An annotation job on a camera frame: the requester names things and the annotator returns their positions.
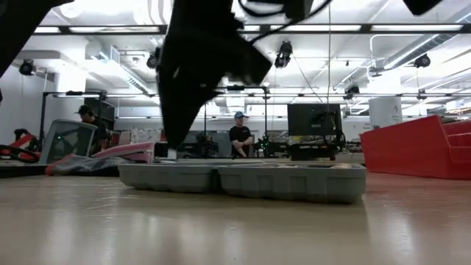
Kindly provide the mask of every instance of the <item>mesh chair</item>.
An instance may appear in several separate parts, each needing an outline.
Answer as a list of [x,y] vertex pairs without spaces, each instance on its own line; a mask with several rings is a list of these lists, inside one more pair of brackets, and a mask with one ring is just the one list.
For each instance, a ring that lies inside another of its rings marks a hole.
[[53,121],[39,164],[50,164],[72,154],[89,156],[96,129],[95,125],[80,121]]

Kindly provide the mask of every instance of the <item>floor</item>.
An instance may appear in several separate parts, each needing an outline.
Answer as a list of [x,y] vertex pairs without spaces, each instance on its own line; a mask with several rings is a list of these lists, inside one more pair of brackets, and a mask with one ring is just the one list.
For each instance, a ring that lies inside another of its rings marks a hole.
[[371,174],[357,205],[0,180],[0,264],[471,264],[471,182]]

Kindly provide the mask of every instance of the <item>blue cap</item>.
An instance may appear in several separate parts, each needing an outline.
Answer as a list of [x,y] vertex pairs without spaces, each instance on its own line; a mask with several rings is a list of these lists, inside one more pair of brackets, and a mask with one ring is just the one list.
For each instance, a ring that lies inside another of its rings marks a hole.
[[245,115],[241,111],[236,112],[234,115],[234,118],[243,118],[243,117],[245,117]]

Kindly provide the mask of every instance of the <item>baseball cap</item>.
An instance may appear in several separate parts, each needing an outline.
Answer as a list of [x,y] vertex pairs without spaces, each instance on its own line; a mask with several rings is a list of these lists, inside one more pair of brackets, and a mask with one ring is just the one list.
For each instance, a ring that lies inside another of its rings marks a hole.
[[246,117],[246,116],[241,111],[236,112],[234,115],[234,118],[243,118],[243,117]]
[[93,114],[93,111],[87,105],[82,105],[82,106],[79,107],[79,111],[77,111],[75,114],[84,115],[84,114],[87,114],[87,113],[92,113]]

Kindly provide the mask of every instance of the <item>pillar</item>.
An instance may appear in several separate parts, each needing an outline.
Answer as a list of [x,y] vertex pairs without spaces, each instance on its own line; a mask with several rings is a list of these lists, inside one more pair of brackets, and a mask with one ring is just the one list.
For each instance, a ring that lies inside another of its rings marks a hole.
[[400,97],[378,97],[369,100],[369,122],[372,129],[403,122]]

